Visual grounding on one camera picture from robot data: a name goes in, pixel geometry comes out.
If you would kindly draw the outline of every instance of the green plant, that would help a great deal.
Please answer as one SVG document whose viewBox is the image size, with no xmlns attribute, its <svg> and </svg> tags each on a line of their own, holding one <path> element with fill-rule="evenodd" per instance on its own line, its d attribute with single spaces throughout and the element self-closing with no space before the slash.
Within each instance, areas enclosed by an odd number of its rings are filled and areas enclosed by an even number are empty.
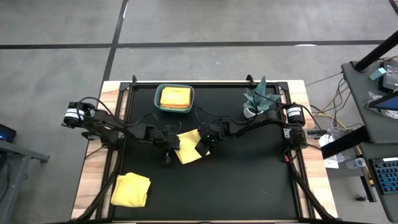
<svg viewBox="0 0 398 224">
<path fill-rule="evenodd" d="M 254 90 L 256 93 L 265 96 L 271 100 L 278 100 L 280 98 L 280 95 L 272 95 L 268 94 L 266 95 L 266 88 L 267 88 L 267 83 L 266 83 L 266 77 L 263 77 L 261 79 L 261 82 L 257 85 L 256 89 Z M 261 111 L 267 111 L 269 107 L 274 104 L 273 101 L 267 100 L 261 96 L 258 96 L 257 94 L 253 93 L 250 89 L 246 89 L 246 93 L 243 93 L 243 95 L 248 99 L 247 102 L 243 104 L 245 108 L 252 109 L 253 111 L 261 112 Z"/>
</svg>

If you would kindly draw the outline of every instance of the black desk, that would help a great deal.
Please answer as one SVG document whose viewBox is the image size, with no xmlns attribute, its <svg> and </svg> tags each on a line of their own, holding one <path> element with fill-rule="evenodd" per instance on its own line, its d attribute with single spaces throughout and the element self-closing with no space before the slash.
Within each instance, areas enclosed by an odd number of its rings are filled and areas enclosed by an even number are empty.
<svg viewBox="0 0 398 224">
<path fill-rule="evenodd" d="M 369 91 L 377 95 L 386 94 L 378 90 L 378 81 L 372 81 L 369 78 L 370 74 L 379 67 L 379 63 L 373 63 L 366 72 L 359 73 L 351 63 L 345 63 L 341 66 L 364 126 L 323 146 L 322 154 L 324 158 L 356 145 L 360 145 L 368 165 L 370 159 L 398 156 L 398 120 L 377 114 L 363 106 L 369 100 Z M 376 173 L 372 167 L 368 167 L 372 175 L 375 176 Z M 391 222 L 398 222 L 398 195 L 383 195 L 379 191 L 378 182 L 374 182 L 388 219 Z"/>
<path fill-rule="evenodd" d="M 190 85 L 195 89 L 194 107 L 243 119 L 242 93 L 249 84 Z M 273 86 L 267 85 L 267 93 L 278 92 Z M 194 111 L 159 111 L 152 103 L 156 87 L 137 84 L 131 122 L 155 113 L 163 125 L 180 120 L 181 133 L 199 126 Z M 202 120 L 216 119 L 198 114 Z M 157 154 L 156 147 L 126 141 L 120 174 L 146 176 L 151 186 L 145 207 L 114 207 L 113 220 L 294 220 L 299 200 L 288 167 L 281 162 L 283 138 L 281 127 L 264 126 L 238 140 L 221 142 L 213 147 L 211 156 L 189 164 L 181 165 L 173 154 L 168 167 L 162 164 L 164 155 Z"/>
</svg>

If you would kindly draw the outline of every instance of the keyboard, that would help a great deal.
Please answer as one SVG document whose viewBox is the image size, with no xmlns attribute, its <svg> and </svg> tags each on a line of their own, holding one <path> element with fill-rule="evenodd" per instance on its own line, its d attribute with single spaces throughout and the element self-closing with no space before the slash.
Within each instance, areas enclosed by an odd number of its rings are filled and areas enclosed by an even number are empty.
<svg viewBox="0 0 398 224">
<path fill-rule="evenodd" d="M 371 159 L 383 194 L 398 194 L 398 157 Z"/>
</svg>

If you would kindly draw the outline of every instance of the black floor stripe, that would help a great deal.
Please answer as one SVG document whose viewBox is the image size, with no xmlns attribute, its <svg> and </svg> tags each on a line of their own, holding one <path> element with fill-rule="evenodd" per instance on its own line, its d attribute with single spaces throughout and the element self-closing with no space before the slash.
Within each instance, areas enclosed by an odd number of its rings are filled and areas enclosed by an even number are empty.
<svg viewBox="0 0 398 224">
<path fill-rule="evenodd" d="M 397 16 L 398 16 L 398 6 L 397 3 L 395 2 L 395 0 L 388 0 L 392 6 L 392 8 L 394 9 L 394 11 L 396 12 Z"/>
<path fill-rule="evenodd" d="M 327 45 L 378 45 L 384 40 L 320 40 L 320 41 L 240 41 L 240 42 L 166 42 L 166 43 L 126 43 L 118 48 L 174 48 L 174 47 L 263 47 L 263 46 L 296 46 L 313 44 Z"/>
<path fill-rule="evenodd" d="M 127 10 L 127 4 L 129 0 L 123 0 L 122 6 L 120 8 L 118 23 L 116 24 L 116 29 L 114 31 L 112 46 L 109 50 L 108 60 L 106 61 L 104 75 L 102 77 L 102 82 L 108 81 L 111 75 L 112 65 L 114 56 L 116 54 L 116 48 L 118 47 L 119 37 L 123 26 L 124 14 Z"/>
<path fill-rule="evenodd" d="M 22 44 L 22 45 L 0 45 L 4 49 L 105 49 L 111 44 Z"/>
</svg>

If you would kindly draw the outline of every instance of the gray carpet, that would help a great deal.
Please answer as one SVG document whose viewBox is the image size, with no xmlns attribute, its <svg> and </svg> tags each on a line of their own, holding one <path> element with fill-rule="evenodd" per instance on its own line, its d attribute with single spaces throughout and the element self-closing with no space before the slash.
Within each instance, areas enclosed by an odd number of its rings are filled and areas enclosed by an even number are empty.
<svg viewBox="0 0 398 224">
<path fill-rule="evenodd" d="M 122 0 L 0 0 L 0 45 L 111 43 Z M 130 0 L 119 42 L 380 40 L 398 29 L 387 0 Z M 303 79 L 338 73 L 375 45 L 117 49 L 110 80 Z M 87 141 L 61 127 L 67 103 L 98 96 L 109 49 L 0 49 L 0 123 L 16 144 L 51 154 L 32 161 L 14 223 L 70 218 Z M 398 54 L 395 48 L 388 55 Z M 307 88 L 325 106 L 341 76 Z M 338 114 L 360 123 L 352 101 Z M 330 122 L 320 118 L 327 128 Z M 388 223 L 380 203 L 354 201 L 359 179 L 331 179 L 340 218 Z"/>
</svg>

